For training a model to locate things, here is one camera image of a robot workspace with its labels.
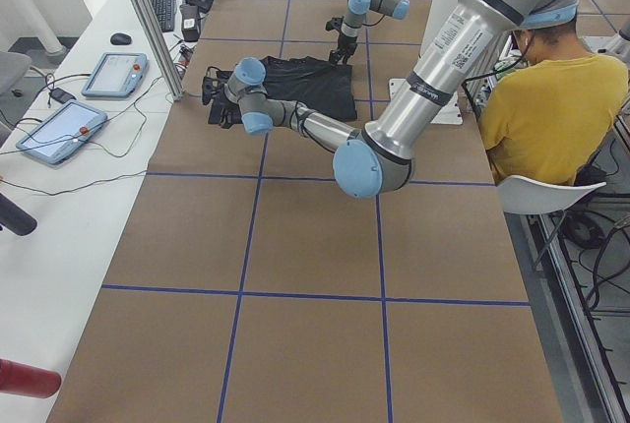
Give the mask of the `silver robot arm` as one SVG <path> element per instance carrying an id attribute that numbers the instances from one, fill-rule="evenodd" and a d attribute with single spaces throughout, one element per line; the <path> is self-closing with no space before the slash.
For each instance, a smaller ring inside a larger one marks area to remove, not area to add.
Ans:
<path id="1" fill-rule="evenodd" d="M 409 8 L 409 0 L 347 0 L 346 13 L 342 17 L 332 18 L 325 26 L 326 31 L 335 30 L 339 34 L 337 47 L 329 54 L 329 62 L 333 65 L 347 63 L 356 50 L 360 30 L 367 26 L 369 11 L 403 20 Z"/>
<path id="2" fill-rule="evenodd" d="M 311 139 L 333 153 L 334 176 L 346 194 L 373 198 L 410 181 L 420 134 L 496 36 L 564 24 L 576 12 L 577 0 L 458 0 L 385 111 L 360 130 L 300 101 L 270 98 L 263 86 L 266 69 L 256 58 L 242 59 L 222 90 L 238 105 L 247 134 L 286 127 Z"/>

